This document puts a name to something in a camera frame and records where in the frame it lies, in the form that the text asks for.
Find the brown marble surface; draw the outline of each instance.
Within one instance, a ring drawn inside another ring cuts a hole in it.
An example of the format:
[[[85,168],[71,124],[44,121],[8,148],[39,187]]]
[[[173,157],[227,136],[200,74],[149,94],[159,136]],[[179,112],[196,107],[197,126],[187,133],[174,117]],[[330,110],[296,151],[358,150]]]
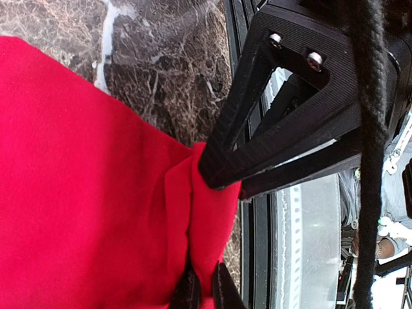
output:
[[[0,0],[20,37],[187,146],[209,135],[230,86],[221,0]],[[239,225],[225,259],[239,284]]]

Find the black cord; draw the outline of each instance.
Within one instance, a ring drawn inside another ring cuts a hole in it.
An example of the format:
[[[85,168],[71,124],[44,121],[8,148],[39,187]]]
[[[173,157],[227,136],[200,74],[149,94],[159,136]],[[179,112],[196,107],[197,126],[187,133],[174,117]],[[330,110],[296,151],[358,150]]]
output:
[[[379,0],[346,1],[362,112],[359,259],[354,300],[372,308],[377,224],[382,208],[382,166],[387,140],[384,15]]]

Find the red cloth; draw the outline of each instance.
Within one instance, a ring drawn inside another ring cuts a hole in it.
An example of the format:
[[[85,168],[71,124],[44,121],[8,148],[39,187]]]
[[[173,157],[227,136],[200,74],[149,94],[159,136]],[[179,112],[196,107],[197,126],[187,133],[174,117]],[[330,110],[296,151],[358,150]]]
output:
[[[213,307],[239,184],[20,39],[0,37],[0,308],[166,308],[187,252]]]

